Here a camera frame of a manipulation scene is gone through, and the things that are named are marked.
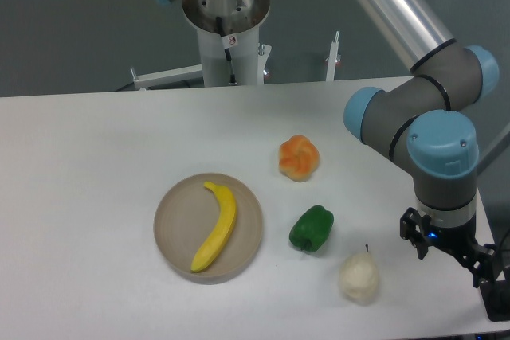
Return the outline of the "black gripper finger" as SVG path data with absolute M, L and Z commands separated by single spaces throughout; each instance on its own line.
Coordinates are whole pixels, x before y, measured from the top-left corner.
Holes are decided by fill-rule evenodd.
M 431 217 L 422 216 L 415 208 L 409 207 L 400 218 L 400 237 L 411 243 L 420 260 L 426 257 L 429 247 L 432 245 L 429 237 L 430 229 Z
M 450 248 L 443 248 L 442 251 L 452 256 L 472 274 L 473 287 L 478 288 L 482 283 L 496 282 L 495 244 L 480 245 L 475 240 L 468 239 Z

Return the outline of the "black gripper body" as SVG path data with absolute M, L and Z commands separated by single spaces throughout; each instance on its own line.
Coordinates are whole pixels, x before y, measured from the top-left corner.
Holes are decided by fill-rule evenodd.
M 419 230 L 428 247 L 443 252 L 468 253 L 477 245 L 475 217 L 463 225 L 444 228 L 433 225 L 430 216 L 423 216 L 419 219 Z

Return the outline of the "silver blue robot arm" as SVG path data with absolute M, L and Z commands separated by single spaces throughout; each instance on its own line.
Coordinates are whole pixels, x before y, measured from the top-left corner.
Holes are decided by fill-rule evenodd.
M 499 80 L 493 55 L 463 47 L 423 0 L 359 0 L 405 63 L 411 78 L 391 92 L 357 91 L 343 113 L 345 127 L 411 175 L 415 208 L 402 216 L 400 235 L 423 258 L 435 247 L 454 257 L 475 286 L 494 283 L 502 271 L 500 249 L 475 238 L 478 145 L 462 110 Z M 256 29 L 269 0 L 182 0 L 186 18 L 214 40 L 200 48 L 207 86 L 255 84 L 257 44 L 239 53 L 241 35 Z

